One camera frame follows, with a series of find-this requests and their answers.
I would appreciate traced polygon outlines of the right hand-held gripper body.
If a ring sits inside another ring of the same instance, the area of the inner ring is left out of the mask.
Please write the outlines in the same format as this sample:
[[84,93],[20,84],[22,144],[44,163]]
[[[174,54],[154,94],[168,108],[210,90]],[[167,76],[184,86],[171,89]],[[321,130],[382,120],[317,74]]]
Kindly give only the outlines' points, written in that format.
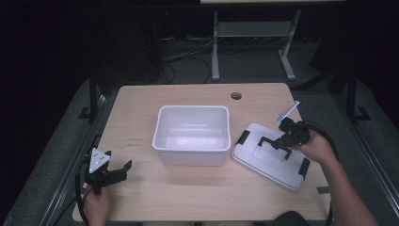
[[308,128],[299,121],[294,122],[289,118],[289,114],[299,105],[299,101],[279,113],[274,123],[279,127],[280,131],[285,135],[288,148],[296,145],[307,143],[310,139]]

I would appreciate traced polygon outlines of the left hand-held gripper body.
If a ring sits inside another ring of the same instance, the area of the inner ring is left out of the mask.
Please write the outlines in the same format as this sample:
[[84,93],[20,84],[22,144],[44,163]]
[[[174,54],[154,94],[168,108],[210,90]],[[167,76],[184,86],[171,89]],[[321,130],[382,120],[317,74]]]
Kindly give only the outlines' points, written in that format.
[[91,185],[94,193],[101,194],[102,188],[111,186],[127,179],[127,172],[122,169],[109,170],[108,156],[96,148],[93,148],[89,156],[88,169],[85,172],[85,182]]

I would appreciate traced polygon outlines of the white lid with black handle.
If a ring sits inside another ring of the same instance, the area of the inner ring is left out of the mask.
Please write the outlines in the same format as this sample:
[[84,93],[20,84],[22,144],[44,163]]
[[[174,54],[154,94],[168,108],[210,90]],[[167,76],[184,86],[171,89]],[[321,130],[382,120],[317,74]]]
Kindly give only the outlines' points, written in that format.
[[276,150],[266,141],[281,136],[282,133],[252,123],[239,137],[232,157],[274,183],[296,191],[302,187],[311,161],[300,151]]

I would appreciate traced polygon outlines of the white plastic storage box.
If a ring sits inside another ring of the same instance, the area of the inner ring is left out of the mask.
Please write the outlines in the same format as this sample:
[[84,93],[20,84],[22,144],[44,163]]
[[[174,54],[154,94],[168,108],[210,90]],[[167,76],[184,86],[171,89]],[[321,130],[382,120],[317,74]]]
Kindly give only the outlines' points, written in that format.
[[165,165],[223,166],[231,148],[230,111],[223,105],[164,105],[152,147]]

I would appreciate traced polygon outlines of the person's right hand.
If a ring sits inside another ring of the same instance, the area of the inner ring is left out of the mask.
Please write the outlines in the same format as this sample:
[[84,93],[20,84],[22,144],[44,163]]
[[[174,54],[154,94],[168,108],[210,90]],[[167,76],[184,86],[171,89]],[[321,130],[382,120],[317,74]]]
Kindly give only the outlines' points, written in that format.
[[321,166],[327,166],[336,162],[337,158],[327,140],[313,130],[310,130],[309,133],[309,141],[299,145],[298,150]]

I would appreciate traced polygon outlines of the person's left hand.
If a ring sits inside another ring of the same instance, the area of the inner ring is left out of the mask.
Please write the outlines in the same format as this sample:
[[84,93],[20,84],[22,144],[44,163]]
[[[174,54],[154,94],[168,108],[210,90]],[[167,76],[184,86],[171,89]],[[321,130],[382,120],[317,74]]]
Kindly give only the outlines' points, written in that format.
[[110,209],[110,196],[107,187],[103,187],[101,194],[89,191],[84,200],[84,212],[89,226],[105,226]]

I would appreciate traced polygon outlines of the black rounded object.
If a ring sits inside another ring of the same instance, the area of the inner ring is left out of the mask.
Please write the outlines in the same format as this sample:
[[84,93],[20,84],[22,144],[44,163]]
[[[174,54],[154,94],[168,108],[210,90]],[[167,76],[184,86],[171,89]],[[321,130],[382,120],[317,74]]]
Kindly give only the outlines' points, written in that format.
[[296,211],[288,211],[273,220],[272,226],[310,226]]

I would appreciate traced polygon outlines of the grey metal floor rail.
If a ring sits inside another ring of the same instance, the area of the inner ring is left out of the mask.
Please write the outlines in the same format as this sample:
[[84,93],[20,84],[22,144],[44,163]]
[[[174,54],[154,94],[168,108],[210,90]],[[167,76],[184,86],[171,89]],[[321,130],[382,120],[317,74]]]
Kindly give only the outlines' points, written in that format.
[[100,94],[92,99],[87,95],[73,100],[71,109],[61,120],[52,139],[47,166],[57,173],[56,186],[46,205],[40,226],[53,226],[64,208],[73,203],[75,173],[85,154],[96,143],[104,129],[103,111],[106,98]]
[[388,174],[383,169],[379,160],[375,156],[372,146],[369,144],[366,137],[361,132],[357,122],[351,121],[349,116],[346,114],[345,103],[343,102],[342,98],[338,95],[333,95],[332,100],[334,101],[335,105],[340,109],[340,112],[343,115],[345,123],[350,128],[351,132],[356,138],[356,141],[361,147],[361,150],[365,155],[366,161],[370,166],[371,171],[375,176],[378,184],[380,185],[393,212],[399,218],[399,191],[394,187]]

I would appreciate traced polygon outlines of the black upright post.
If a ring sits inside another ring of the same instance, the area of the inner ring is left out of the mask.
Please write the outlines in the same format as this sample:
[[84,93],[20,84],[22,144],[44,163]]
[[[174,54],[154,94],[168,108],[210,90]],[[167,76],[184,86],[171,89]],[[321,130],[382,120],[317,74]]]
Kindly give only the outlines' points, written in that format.
[[369,121],[370,115],[363,106],[356,104],[357,93],[357,74],[354,69],[351,69],[347,79],[346,92],[346,115],[353,123],[358,121]]
[[97,93],[97,82],[96,73],[94,71],[89,75],[89,106],[84,106],[79,114],[79,119],[87,119],[89,122],[93,122],[97,116],[98,106],[98,93]]

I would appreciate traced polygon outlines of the white metal table frame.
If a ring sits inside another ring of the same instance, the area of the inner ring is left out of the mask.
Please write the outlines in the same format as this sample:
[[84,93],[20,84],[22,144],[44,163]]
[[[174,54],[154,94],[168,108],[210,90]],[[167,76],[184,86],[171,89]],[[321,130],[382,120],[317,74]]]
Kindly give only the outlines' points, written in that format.
[[[289,81],[295,81],[295,73],[292,69],[288,55],[295,36],[298,22],[303,8],[307,5],[342,3],[345,0],[199,0],[203,6],[218,7],[214,10],[213,20],[213,49],[211,52],[212,79],[220,79],[218,42],[222,38],[285,38],[285,45],[278,50],[279,60]],[[224,22],[219,20],[219,12],[227,7],[244,6],[272,7],[284,5],[294,7],[291,20],[286,21],[255,21],[255,22]]]

